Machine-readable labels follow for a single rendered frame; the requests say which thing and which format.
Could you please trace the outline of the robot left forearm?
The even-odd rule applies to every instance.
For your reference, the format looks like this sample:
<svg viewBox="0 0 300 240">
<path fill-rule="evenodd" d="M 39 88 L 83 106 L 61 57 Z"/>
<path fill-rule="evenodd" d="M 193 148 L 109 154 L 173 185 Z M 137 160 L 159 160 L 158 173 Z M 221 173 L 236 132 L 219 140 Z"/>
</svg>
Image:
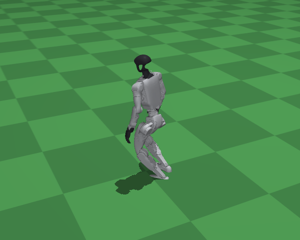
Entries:
<svg viewBox="0 0 300 240">
<path fill-rule="evenodd" d="M 131 119 L 130 119 L 130 122 L 129 122 L 129 125 L 128 125 L 129 130 L 130 130 L 130 128 L 134 128 L 134 130 L 135 130 L 135 126 L 137 124 L 138 119 L 139 119 L 139 115 L 136 114 L 136 107 L 134 106 L 132 108 Z"/>
</svg>

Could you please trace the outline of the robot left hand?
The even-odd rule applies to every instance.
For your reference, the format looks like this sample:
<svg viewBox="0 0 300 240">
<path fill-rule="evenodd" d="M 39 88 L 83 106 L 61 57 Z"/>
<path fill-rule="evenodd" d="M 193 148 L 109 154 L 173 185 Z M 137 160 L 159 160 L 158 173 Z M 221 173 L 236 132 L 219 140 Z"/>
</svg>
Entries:
<svg viewBox="0 0 300 240">
<path fill-rule="evenodd" d="M 130 144 L 130 141 L 129 141 L 129 138 L 130 138 L 130 135 L 131 135 L 131 133 L 134 131 L 134 128 L 132 127 L 132 128 L 130 128 L 130 130 L 129 130 L 129 128 L 127 128 L 127 130 L 126 130 L 126 133 L 125 133 L 125 139 L 126 139 L 126 141 Z"/>
</svg>

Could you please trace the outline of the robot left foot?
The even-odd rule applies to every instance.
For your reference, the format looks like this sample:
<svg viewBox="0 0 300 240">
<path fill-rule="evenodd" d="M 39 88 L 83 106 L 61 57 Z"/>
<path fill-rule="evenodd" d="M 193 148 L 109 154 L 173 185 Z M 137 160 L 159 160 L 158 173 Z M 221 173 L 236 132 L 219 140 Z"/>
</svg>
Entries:
<svg viewBox="0 0 300 240">
<path fill-rule="evenodd" d="M 154 177 L 154 178 L 158 178 L 158 179 L 164 179 L 164 180 L 168 180 L 169 179 L 169 177 L 167 176 L 164 176 L 164 178 L 162 178 L 162 177 L 160 177 L 160 176 L 158 176 L 158 175 L 156 175 L 156 174 L 151 174 L 151 175 L 149 175 L 149 176 L 151 176 L 151 177 Z"/>
</svg>

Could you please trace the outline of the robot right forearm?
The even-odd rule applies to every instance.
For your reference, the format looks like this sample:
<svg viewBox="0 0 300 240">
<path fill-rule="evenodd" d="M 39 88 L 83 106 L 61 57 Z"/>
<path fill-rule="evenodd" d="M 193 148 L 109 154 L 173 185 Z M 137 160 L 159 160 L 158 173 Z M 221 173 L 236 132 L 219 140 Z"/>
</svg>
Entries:
<svg viewBox="0 0 300 240">
<path fill-rule="evenodd" d="M 161 97 L 161 99 L 160 99 L 160 105 L 159 105 L 158 107 L 156 107 L 156 109 L 159 109 L 159 108 L 160 108 L 160 106 L 162 105 L 162 102 L 163 102 L 163 99 L 164 99 L 164 98 L 165 98 L 165 95 Z"/>
</svg>

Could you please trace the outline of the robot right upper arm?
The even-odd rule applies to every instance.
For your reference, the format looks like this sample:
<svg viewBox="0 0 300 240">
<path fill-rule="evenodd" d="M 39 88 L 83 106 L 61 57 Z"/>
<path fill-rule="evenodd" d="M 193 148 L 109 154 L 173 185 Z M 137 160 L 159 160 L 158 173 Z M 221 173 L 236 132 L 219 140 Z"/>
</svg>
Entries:
<svg viewBox="0 0 300 240">
<path fill-rule="evenodd" d="M 159 79 L 159 86 L 160 86 L 160 93 L 161 93 L 161 97 L 163 97 L 166 94 L 166 89 L 165 89 L 165 85 L 162 79 L 162 74 L 160 72 L 153 72 L 156 73 Z"/>
</svg>

